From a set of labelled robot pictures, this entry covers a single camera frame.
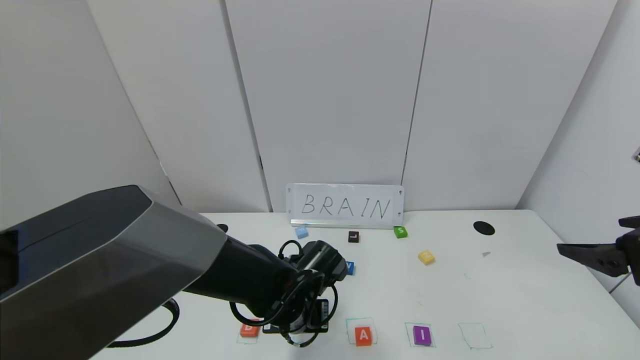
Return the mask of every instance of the black circular hole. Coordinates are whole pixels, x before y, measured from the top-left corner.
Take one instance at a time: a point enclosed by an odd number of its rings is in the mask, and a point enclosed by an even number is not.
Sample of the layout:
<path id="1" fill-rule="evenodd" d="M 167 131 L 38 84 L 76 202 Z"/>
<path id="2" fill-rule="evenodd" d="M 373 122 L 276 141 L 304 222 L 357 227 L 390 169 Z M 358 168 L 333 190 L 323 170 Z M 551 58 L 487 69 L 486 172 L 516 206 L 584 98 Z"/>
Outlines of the black circular hole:
<path id="1" fill-rule="evenodd" d="M 474 229 L 481 233 L 482 235 L 493 235 L 495 234 L 495 229 L 491 224 L 484 221 L 476 221 L 474 222 Z"/>

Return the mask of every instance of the orange letter block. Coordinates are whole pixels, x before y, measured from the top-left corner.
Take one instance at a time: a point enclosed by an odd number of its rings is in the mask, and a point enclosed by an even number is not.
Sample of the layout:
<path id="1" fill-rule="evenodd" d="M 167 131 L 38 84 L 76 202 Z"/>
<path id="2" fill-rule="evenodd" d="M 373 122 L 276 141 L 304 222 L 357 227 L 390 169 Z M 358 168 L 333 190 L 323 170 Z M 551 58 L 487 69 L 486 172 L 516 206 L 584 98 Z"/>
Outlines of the orange letter block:
<path id="1" fill-rule="evenodd" d="M 242 336 L 243 338 L 255 338 L 258 336 L 259 331 L 260 331 L 259 326 L 249 326 L 249 325 L 242 324 L 242 327 L 240 328 L 240 336 Z"/>
<path id="2" fill-rule="evenodd" d="M 371 346 L 373 338 L 371 337 L 371 328 L 368 326 L 356 328 L 356 346 L 368 347 Z"/>

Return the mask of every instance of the white table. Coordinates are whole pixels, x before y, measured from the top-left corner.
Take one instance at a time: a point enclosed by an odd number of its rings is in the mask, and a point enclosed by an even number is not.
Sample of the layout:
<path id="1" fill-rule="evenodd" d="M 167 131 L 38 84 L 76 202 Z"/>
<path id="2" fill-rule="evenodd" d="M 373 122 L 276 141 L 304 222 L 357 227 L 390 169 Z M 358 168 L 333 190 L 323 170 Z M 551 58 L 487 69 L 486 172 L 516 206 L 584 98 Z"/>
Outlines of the white table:
<path id="1" fill-rule="evenodd" d="M 229 234 L 277 253 L 294 239 L 282 213 L 206 214 Z M 189 293 L 175 298 L 181 316 L 163 339 L 138 348 L 105 349 L 94 359 L 634 359 L 640 330 L 584 268 L 560 256 L 559 238 L 532 211 L 414 211 L 405 214 L 409 237 L 391 230 L 309 228 L 305 241 L 324 240 L 356 264 L 337 283 L 338 310 L 327 334 L 307 348 L 277 334 L 257 344 L 236 343 L 241 324 L 228 303 Z M 483 220 L 496 233 L 472 224 Z M 436 262 L 417 254 L 430 250 Z M 332 299 L 331 291 L 324 294 Z M 350 345 L 347 318 L 374 318 L 378 343 Z M 121 339 L 163 329 L 170 314 L 158 309 Z M 405 322 L 431 324 L 435 347 L 411 347 Z M 459 323 L 481 323 L 492 348 L 470 348 Z"/>

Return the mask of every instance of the whiteboard sign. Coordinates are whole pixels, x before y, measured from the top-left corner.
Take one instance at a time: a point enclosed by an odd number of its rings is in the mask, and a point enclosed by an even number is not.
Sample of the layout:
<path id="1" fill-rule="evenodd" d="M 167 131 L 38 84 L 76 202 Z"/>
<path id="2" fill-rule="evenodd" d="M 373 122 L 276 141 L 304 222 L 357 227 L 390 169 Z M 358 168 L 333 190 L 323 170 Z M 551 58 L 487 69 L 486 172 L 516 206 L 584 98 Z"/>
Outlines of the whiteboard sign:
<path id="1" fill-rule="evenodd" d="M 391 229 L 403 223 L 399 185 L 287 184 L 291 225 Z"/>

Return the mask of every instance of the purple letter block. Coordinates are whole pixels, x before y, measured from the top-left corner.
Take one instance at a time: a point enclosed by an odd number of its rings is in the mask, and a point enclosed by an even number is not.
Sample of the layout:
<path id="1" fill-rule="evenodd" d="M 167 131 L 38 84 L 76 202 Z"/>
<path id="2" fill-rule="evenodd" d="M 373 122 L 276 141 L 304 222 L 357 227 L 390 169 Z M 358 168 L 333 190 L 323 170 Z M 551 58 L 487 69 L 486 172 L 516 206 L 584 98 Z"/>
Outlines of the purple letter block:
<path id="1" fill-rule="evenodd" d="M 426 347 L 431 346 L 431 333 L 426 326 L 414 326 L 413 327 L 413 341 L 416 345 L 424 345 Z"/>

